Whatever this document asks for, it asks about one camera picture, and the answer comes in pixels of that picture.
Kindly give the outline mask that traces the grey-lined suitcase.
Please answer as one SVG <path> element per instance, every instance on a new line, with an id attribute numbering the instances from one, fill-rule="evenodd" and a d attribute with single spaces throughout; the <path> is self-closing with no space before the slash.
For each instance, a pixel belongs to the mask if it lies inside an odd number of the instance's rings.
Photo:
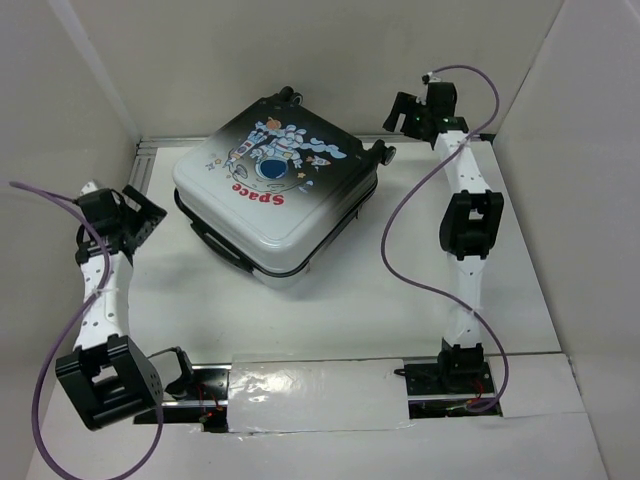
<path id="1" fill-rule="evenodd" d="M 394 147 L 309 111 L 286 86 L 255 101 L 179 159 L 174 201 L 219 257 L 287 288 L 358 216 Z"/>

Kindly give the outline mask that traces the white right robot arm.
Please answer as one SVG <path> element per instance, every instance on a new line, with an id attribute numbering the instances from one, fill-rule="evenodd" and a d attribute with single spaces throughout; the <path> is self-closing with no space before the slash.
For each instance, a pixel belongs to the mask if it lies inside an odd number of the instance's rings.
<path id="1" fill-rule="evenodd" d="M 426 85 L 417 96 L 396 94 L 383 123 L 389 132 L 429 143 L 444 163 L 451 198 L 439 227 L 439 244 L 451 273 L 454 306 L 434 367 L 434 379 L 448 392 L 480 380 L 484 364 L 481 323 L 483 270 L 498 235 L 503 194 L 491 189 L 472 152 L 466 120 L 455 114 L 457 90 L 450 82 Z"/>

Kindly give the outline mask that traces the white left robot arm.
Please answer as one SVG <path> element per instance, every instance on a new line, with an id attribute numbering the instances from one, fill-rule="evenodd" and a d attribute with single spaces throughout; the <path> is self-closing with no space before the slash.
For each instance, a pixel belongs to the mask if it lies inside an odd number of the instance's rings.
<path id="1" fill-rule="evenodd" d="M 55 372 L 84 425 L 96 431 L 160 405 L 189 397 L 197 374 L 184 350 L 160 375 L 129 335 L 133 257 L 167 213 L 130 185 L 122 191 L 88 182 L 75 201 L 84 221 L 76 234 L 76 263 L 88 305 L 70 354 Z"/>

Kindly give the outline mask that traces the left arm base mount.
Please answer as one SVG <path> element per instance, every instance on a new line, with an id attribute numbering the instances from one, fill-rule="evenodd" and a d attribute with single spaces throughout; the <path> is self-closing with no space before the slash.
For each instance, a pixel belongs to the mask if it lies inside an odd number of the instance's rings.
<path id="1" fill-rule="evenodd" d="M 227 433 L 230 364 L 194 365 L 191 382 L 177 395 L 165 392 L 165 425 L 189 425 L 202 432 Z"/>

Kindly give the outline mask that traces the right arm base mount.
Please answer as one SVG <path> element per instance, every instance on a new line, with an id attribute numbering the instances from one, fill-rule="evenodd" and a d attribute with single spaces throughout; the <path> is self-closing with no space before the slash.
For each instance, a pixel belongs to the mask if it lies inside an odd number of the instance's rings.
<path id="1" fill-rule="evenodd" d="M 445 379 L 435 361 L 405 363 L 393 371 L 404 379 L 411 420 L 501 416 L 500 404 L 483 412 L 472 412 L 468 406 L 493 400 L 496 386 L 489 364 L 479 373 Z"/>

